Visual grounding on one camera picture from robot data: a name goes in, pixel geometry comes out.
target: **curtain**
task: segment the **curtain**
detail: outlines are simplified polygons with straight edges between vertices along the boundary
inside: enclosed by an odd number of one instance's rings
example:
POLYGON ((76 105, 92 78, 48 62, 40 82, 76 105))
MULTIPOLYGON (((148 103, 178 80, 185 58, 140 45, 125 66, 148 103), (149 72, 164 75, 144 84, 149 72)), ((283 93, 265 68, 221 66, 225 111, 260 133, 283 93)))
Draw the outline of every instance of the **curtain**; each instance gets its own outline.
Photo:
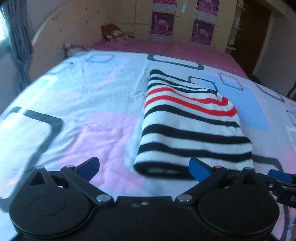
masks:
POLYGON ((9 29, 12 54, 18 69, 16 89, 20 93, 31 83, 27 69, 33 48, 27 33, 26 0, 7 0, 1 12, 9 29))

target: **pink patch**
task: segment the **pink patch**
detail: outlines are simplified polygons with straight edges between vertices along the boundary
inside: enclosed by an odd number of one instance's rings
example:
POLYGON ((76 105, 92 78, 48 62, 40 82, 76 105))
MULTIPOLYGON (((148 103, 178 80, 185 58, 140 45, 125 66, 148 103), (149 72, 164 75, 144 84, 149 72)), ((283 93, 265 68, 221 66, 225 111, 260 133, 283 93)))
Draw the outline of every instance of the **pink patch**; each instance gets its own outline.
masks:
POLYGON ((144 177, 131 172, 124 163, 125 149, 137 120, 138 117, 131 115, 96 112, 69 145, 61 165, 77 166, 96 156, 100 171, 91 180, 93 185, 104 184, 106 188, 126 193, 139 191, 144 177))
POLYGON ((283 169, 287 173, 295 174, 296 173, 296 153, 293 149, 285 148, 283 150, 283 161, 281 162, 283 169))

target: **pink poster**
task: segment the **pink poster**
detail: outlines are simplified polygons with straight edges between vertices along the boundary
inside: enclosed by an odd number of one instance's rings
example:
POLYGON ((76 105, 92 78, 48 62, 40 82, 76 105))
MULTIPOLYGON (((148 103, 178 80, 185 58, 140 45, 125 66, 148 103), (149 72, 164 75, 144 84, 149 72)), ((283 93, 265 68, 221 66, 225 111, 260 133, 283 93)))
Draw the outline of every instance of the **pink poster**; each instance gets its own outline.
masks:
POLYGON ((175 15, 164 12, 153 12, 152 16, 151 33, 172 36, 175 15))
POLYGON ((209 46, 211 44, 214 26, 214 24, 195 19, 191 41, 209 46))
POLYGON ((176 5, 177 0, 153 0, 153 3, 176 5))
POLYGON ((219 0, 198 0, 197 11, 217 16, 219 0))
POLYGON ((151 40, 171 41, 177 0, 153 0, 151 40))

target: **red stripe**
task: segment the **red stripe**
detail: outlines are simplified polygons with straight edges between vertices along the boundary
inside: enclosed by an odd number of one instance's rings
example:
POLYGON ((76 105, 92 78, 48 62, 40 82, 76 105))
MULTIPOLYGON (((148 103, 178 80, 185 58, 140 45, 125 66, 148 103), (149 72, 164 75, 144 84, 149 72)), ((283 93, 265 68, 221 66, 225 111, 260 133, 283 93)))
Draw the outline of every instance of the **red stripe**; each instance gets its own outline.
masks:
POLYGON ((216 104, 216 105, 219 105, 219 106, 225 106, 228 104, 228 99, 226 97, 222 97, 222 101, 219 101, 217 99, 213 99, 213 98, 205 98, 205 99, 198 99, 198 98, 191 98, 191 97, 187 97, 185 95, 181 95, 179 93, 177 93, 176 91, 174 91, 173 89, 171 89, 170 87, 162 87, 162 88, 157 88, 157 89, 154 89, 154 90, 151 90, 147 93, 146 95, 146 98, 149 96, 149 95, 152 95, 152 94, 155 94, 155 93, 158 93, 158 92, 163 92, 163 91, 169 91, 169 92, 173 92, 179 96, 182 96, 184 98, 187 98, 187 99, 190 99, 190 100, 193 100, 193 101, 197 101, 199 103, 202 103, 202 104, 216 104))
POLYGON ((230 116, 230 117, 232 117, 232 116, 234 116, 237 113, 237 110, 236 110, 236 108, 234 106, 230 110, 228 110, 228 111, 224 111, 224 110, 209 110, 209 109, 206 109, 204 107, 198 106, 196 104, 188 103, 186 101, 183 101, 183 100, 180 100, 178 98, 175 98, 175 97, 172 97, 172 96, 168 96, 168 95, 161 95, 161 96, 157 96, 157 97, 151 98, 150 100, 148 100, 145 103, 145 108, 149 104, 151 104, 151 103, 153 103, 155 101, 158 101, 158 100, 169 100, 169 101, 175 102, 177 104, 186 106, 188 108, 191 108, 191 109, 194 109, 194 110, 198 110, 200 112, 204 112, 204 113, 207 113, 209 115, 215 115, 215 116, 230 116))

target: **poster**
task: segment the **poster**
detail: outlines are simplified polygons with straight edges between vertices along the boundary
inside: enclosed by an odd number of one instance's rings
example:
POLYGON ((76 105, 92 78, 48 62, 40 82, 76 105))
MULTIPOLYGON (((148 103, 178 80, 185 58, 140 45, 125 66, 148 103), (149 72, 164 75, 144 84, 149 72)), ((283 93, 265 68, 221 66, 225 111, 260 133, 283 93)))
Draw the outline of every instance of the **poster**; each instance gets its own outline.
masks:
POLYGON ((191 41, 195 43, 194 45, 200 47, 209 47, 211 44, 214 27, 214 24, 195 19, 191 41))
POLYGON ((198 0, 195 19, 216 23, 219 0, 198 0))
POLYGON ((153 0, 151 40, 171 41, 177 0, 153 0))
POLYGON ((220 0, 198 0, 191 44, 208 48, 212 41, 220 0))

